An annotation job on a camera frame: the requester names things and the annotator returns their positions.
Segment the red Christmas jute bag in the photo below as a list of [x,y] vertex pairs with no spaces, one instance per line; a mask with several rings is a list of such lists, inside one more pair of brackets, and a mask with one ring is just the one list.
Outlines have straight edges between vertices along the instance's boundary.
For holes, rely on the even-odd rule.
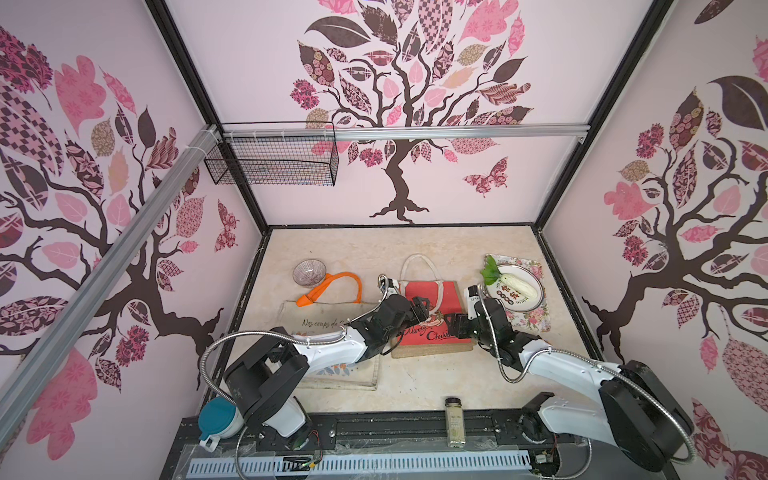
[[[416,278],[409,273],[415,262],[423,263],[432,278]],[[398,280],[400,293],[408,300],[421,298],[429,305],[427,318],[405,330],[402,340],[391,356],[395,359],[468,352],[473,349],[470,339],[451,334],[446,318],[464,312],[459,288],[455,281],[445,280],[434,262],[421,253],[407,257]]]

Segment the canvas tote bag orange handles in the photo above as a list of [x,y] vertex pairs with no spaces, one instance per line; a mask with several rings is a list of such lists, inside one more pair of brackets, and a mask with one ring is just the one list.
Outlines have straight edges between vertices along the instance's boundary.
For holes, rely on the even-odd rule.
[[[335,281],[343,278],[354,280],[357,286],[352,302],[321,303],[320,297]],[[299,300],[285,301],[278,313],[278,326],[294,336],[316,334],[340,334],[341,326],[373,308],[362,302],[362,282],[351,272],[327,274],[325,279]],[[379,360],[367,360],[362,364],[347,361],[324,367],[307,374],[299,383],[300,389],[367,390],[378,385]]]

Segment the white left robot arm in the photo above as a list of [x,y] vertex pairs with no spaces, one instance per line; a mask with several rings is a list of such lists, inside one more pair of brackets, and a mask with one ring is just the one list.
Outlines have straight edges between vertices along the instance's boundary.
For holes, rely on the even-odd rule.
[[293,337],[282,327],[261,336],[224,372],[244,425],[263,425],[290,438],[309,419],[294,390],[311,374],[338,364],[356,365],[382,355],[390,340],[429,317],[430,302],[392,294],[342,327],[338,335]]

